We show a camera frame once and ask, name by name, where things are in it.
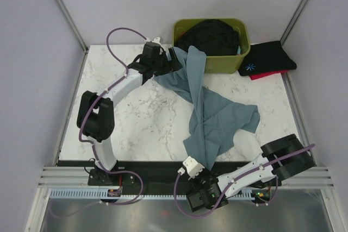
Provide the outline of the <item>blue-grey t shirt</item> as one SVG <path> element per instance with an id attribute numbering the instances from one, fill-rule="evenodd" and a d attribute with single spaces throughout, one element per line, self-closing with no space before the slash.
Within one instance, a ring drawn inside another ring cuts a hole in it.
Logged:
<path id="1" fill-rule="evenodd" d="M 182 68 L 154 80 L 193 105 L 184 147 L 188 156 L 211 170 L 216 158 L 234 146 L 238 130 L 256 132 L 260 114 L 256 105 L 231 101 L 203 86 L 204 52 L 194 46 L 188 51 L 174 47 L 173 51 Z"/>

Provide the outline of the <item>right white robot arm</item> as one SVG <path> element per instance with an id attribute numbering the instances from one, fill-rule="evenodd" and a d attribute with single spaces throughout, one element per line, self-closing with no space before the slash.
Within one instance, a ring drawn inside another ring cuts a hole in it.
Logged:
<path id="1" fill-rule="evenodd" d="M 191 211 L 217 209 L 248 186 L 264 188 L 271 181 L 279 185 L 314 167 L 314 160 L 309 155 L 314 147 L 314 144 L 303 146 L 296 135 L 291 134 L 263 145 L 262 152 L 254 160 L 221 175 L 213 174 L 194 158 L 187 157 L 178 173 L 187 174 L 194 187 L 186 195 Z"/>

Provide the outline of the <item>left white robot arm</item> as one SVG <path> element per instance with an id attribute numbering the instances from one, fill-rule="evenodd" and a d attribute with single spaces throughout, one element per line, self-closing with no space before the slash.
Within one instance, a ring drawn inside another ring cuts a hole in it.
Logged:
<path id="1" fill-rule="evenodd" d="M 95 165 L 101 169 L 101 179 L 108 185 L 119 180 L 119 175 L 131 171 L 118 171 L 111 135 L 115 128 L 116 106 L 135 89 L 153 77 L 167 75 L 182 68 L 173 47 L 165 50 L 161 44 L 150 41 L 142 52 L 125 66 L 125 72 L 100 93 L 85 91 L 80 100 L 77 127 L 78 139 L 92 147 Z"/>

